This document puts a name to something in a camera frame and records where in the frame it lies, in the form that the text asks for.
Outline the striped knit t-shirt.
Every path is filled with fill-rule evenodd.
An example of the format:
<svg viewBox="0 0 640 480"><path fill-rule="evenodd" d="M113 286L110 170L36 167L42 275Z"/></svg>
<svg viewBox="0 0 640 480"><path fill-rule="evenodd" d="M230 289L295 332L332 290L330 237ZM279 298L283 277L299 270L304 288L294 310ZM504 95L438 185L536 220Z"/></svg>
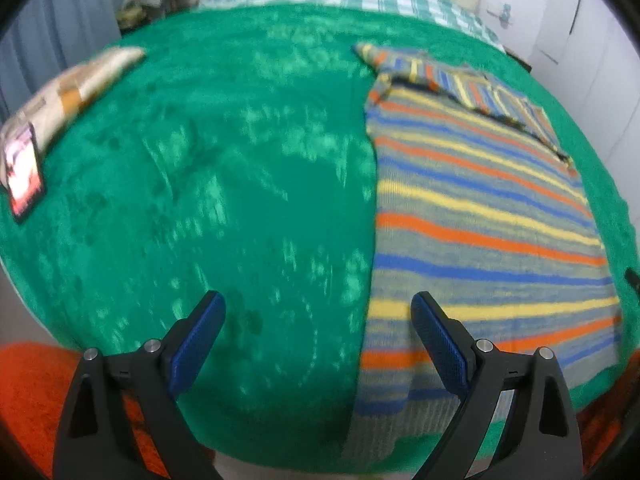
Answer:
<svg viewBox="0 0 640 480"><path fill-rule="evenodd" d="M544 110L492 73L356 45L378 182L371 290L345 457L373 465L441 434L458 407L410 320L429 292L475 337L548 346L594 396L620 358L622 307L582 178Z"/></svg>

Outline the orange rug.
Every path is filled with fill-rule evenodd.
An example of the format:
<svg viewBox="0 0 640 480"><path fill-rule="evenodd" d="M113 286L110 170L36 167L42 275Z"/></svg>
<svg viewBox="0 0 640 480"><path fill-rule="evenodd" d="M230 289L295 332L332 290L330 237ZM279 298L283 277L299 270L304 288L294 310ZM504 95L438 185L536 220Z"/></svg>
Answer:
<svg viewBox="0 0 640 480"><path fill-rule="evenodd" d="M36 342L1 348L1 420L47 476L53 474L54 440L79 361L76 351Z"/></svg>

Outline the white wardrobe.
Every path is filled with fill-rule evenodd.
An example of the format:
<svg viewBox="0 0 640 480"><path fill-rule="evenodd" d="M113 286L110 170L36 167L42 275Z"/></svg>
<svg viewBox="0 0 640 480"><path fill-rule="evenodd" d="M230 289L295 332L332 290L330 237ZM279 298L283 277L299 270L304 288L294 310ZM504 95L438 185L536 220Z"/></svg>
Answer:
<svg viewBox="0 0 640 480"><path fill-rule="evenodd" d="M544 0L532 64L612 176L638 174L639 55L605 1Z"/></svg>

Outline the black smartphone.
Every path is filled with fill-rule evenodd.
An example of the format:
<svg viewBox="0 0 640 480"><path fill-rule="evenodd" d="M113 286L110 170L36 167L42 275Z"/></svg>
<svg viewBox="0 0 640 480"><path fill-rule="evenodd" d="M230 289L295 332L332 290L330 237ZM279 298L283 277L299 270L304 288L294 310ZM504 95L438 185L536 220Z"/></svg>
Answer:
<svg viewBox="0 0 640 480"><path fill-rule="evenodd" d="M21 223L46 192L36 132L30 122L9 135L2 156L10 209L14 221Z"/></svg>

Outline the green bedspread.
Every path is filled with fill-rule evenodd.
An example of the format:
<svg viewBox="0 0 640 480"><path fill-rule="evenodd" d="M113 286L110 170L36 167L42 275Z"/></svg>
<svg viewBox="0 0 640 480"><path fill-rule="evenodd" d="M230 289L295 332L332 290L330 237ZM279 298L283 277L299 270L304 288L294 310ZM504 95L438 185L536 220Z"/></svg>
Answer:
<svg viewBox="0 0 640 480"><path fill-rule="evenodd" d="M360 42L420 50L492 73L541 107L582 178L622 316L610 388L639 343L624 273L639 262L628 207L559 102L513 58L400 15L272 4L165 18L112 47L145 58L40 156L43 198L1 209L1 263L66 348L128 351L206 290L227 318L181 402L210 448L322 472L414 468L441 434L400 440L382 462L345 457L369 307L375 150L364 104L376 73Z"/></svg>

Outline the patterned cream pillow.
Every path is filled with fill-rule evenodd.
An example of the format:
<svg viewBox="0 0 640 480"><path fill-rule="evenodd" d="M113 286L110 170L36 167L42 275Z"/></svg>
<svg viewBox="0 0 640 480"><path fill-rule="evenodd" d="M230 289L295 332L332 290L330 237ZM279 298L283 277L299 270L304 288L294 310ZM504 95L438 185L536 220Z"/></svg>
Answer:
<svg viewBox="0 0 640 480"><path fill-rule="evenodd" d="M64 70L1 125L1 148L31 125L38 154L44 156L55 138L145 55L142 47L112 47Z"/></svg>

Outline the blue grey curtain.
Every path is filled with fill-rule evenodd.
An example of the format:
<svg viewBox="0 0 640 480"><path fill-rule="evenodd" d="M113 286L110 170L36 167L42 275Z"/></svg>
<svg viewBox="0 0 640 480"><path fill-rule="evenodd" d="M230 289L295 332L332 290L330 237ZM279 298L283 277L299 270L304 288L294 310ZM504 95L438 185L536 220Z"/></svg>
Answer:
<svg viewBox="0 0 640 480"><path fill-rule="evenodd" d="M1 118L47 81L120 39L124 0L28 0L1 34Z"/></svg>

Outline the wall socket with blue plug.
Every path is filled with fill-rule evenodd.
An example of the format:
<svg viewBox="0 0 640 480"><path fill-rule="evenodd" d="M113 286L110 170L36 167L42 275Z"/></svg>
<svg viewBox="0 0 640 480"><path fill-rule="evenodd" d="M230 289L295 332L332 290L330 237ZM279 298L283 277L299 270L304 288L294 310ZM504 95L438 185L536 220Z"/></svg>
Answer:
<svg viewBox="0 0 640 480"><path fill-rule="evenodd" d="M512 24L512 6L503 3L502 6L488 6L486 12L496 18L502 28L508 28Z"/></svg>

